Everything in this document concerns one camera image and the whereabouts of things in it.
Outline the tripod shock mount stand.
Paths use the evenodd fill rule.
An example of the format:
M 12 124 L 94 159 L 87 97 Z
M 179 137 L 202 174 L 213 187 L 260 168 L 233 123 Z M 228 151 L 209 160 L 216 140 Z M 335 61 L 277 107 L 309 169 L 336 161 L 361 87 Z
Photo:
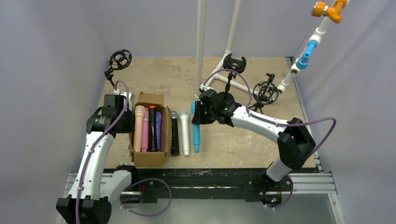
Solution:
M 108 69 L 105 71 L 105 77 L 115 90 L 116 87 L 115 83 L 113 82 L 113 72 L 127 68 L 131 64 L 132 58 L 131 52 L 126 49 L 120 49 L 111 54 L 109 58 Z
M 260 112 L 264 114 L 262 108 L 265 105 L 271 105 L 275 103 L 279 97 L 280 91 L 277 86 L 273 83 L 275 74 L 267 73 L 268 79 L 266 81 L 259 82 L 254 86 L 253 98 L 255 103 L 249 107 L 254 112 Z

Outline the blue microphone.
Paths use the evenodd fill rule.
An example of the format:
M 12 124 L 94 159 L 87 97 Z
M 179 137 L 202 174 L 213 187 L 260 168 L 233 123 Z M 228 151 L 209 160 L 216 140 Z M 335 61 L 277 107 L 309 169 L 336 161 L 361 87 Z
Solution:
M 196 101 L 193 101 L 191 103 L 191 115 L 192 115 L 192 130 L 193 130 L 193 145 L 194 145 L 194 151 L 195 153 L 200 152 L 200 144 L 201 144 L 201 138 L 200 138 L 200 125 L 196 123 L 195 121 L 195 112 L 196 112 Z

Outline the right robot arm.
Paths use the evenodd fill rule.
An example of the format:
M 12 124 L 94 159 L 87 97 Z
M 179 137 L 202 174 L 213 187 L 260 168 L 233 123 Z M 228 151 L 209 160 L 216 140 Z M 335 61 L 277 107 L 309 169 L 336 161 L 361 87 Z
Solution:
M 301 170 L 316 147 L 316 142 L 302 120 L 265 116 L 249 110 L 233 98 L 224 99 L 221 93 L 213 89 L 202 92 L 192 106 L 194 125 L 218 122 L 252 131 L 276 143 L 279 157 L 265 171 L 265 177 L 273 182 L 279 182 L 292 170 Z

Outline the black sparkly microphone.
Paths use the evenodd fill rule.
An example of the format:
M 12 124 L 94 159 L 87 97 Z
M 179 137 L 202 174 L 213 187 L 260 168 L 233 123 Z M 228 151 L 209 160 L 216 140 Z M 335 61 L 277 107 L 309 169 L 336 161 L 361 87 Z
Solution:
M 172 128 L 172 141 L 171 141 L 171 156 L 179 156 L 179 138 L 178 138 L 178 113 L 171 111 L 171 128 Z

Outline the round base mic stand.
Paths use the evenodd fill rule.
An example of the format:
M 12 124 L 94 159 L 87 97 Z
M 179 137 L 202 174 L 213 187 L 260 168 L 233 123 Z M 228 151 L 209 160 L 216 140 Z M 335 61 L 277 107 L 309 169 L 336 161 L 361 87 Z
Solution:
M 226 70 L 233 70 L 228 73 L 228 81 L 225 85 L 225 90 L 219 93 L 220 99 L 223 102 L 234 101 L 234 97 L 231 93 L 229 93 L 231 88 L 231 81 L 236 78 L 236 73 L 242 73 L 247 65 L 247 61 L 245 57 L 241 57 L 241 59 L 236 59 L 232 57 L 232 54 L 226 55 L 223 61 L 223 68 Z

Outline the black microphone orange cap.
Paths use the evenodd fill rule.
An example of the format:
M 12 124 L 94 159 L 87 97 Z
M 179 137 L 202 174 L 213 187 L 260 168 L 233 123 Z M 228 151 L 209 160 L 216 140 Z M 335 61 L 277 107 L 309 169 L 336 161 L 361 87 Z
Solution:
M 149 106 L 149 152 L 157 152 L 157 134 L 156 134 L 156 106 Z

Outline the cardboard box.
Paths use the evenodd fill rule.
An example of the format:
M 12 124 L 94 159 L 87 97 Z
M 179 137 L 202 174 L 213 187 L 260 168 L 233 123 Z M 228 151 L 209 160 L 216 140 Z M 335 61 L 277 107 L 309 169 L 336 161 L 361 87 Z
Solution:
M 172 128 L 170 109 L 164 105 L 164 97 L 162 94 L 153 94 L 140 92 L 137 102 L 133 108 L 138 105 L 149 107 L 156 106 L 157 111 L 162 114 L 161 123 L 161 142 L 160 151 L 157 152 L 135 152 L 133 148 L 134 133 L 129 134 L 129 151 L 131 160 L 136 167 L 149 168 L 149 167 L 162 167 L 164 165 L 165 157 L 170 156 L 171 142 L 172 142 Z

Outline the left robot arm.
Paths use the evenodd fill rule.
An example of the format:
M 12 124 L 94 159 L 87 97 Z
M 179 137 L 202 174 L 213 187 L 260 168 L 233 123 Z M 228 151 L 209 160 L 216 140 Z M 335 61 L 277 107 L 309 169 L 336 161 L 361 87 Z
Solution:
M 118 133 L 134 130 L 133 93 L 106 94 L 86 123 L 86 143 L 77 176 L 56 210 L 67 224 L 107 224 L 115 198 L 132 181 L 128 170 L 115 171 L 102 183 L 104 165 Z

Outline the white microphone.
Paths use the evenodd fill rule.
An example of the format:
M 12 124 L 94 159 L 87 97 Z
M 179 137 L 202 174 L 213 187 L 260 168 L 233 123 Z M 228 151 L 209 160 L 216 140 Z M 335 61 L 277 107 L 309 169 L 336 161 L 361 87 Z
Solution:
M 182 111 L 180 114 L 182 125 L 182 142 L 183 153 L 185 157 L 190 156 L 190 142 L 189 142 L 189 114 L 187 111 Z

